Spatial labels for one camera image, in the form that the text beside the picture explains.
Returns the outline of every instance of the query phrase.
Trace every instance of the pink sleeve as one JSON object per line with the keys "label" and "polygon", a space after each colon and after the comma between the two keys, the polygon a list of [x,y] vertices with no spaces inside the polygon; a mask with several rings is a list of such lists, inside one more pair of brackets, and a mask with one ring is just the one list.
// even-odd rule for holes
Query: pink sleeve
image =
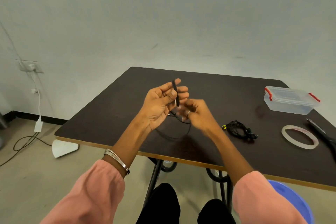
{"label": "pink sleeve", "polygon": [[41,223],[112,223],[124,190],[115,167],[98,160]]}
{"label": "pink sleeve", "polygon": [[237,182],[233,190],[233,208],[242,224],[306,224],[298,210],[258,171]]}

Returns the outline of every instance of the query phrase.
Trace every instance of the plastic container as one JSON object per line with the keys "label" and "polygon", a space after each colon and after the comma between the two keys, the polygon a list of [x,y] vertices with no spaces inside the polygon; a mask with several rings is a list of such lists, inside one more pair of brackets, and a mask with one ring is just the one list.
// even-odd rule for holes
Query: plastic container
{"label": "plastic container", "polygon": [[267,86],[264,101],[273,111],[307,115],[321,100],[304,90]]}
{"label": "plastic container", "polygon": [[313,212],[306,201],[285,184],[268,180],[272,187],[299,211],[308,224],[314,224]]}

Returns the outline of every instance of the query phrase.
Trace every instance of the black pants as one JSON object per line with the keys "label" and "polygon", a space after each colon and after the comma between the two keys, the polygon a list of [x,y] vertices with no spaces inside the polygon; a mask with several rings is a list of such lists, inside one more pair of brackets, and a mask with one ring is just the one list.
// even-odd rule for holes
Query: black pants
{"label": "black pants", "polygon": [[[142,209],[136,224],[178,224],[180,205],[173,187],[168,183],[157,186]],[[198,214],[198,224],[236,224],[226,205],[219,199],[208,201]]]}

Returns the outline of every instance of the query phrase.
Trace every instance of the black baseboard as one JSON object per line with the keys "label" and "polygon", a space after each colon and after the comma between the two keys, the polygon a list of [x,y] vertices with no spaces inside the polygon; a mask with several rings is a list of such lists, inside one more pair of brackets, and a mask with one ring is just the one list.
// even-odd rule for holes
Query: black baseboard
{"label": "black baseboard", "polygon": [[[16,117],[21,119],[27,119],[27,120],[38,120],[39,116],[37,114],[31,114],[27,112],[18,112],[18,111],[11,111],[3,116],[5,118],[5,121],[7,123],[14,120]],[[68,120],[64,119],[58,119],[48,116],[41,116],[41,120],[46,123],[56,124],[56,125],[63,125]]]}

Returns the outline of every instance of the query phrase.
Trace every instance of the bangle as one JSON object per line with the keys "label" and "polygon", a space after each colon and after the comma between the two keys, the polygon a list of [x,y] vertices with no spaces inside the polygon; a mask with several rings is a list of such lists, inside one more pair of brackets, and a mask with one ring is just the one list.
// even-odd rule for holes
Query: bangle
{"label": "bangle", "polygon": [[112,158],[114,158],[116,161],[119,162],[119,164],[125,168],[127,174],[126,175],[129,175],[130,171],[128,169],[128,167],[125,165],[125,163],[118,157],[117,154],[114,153],[114,151],[110,150],[110,149],[106,149],[105,152],[104,152],[104,155],[107,154],[109,156],[111,156]]}

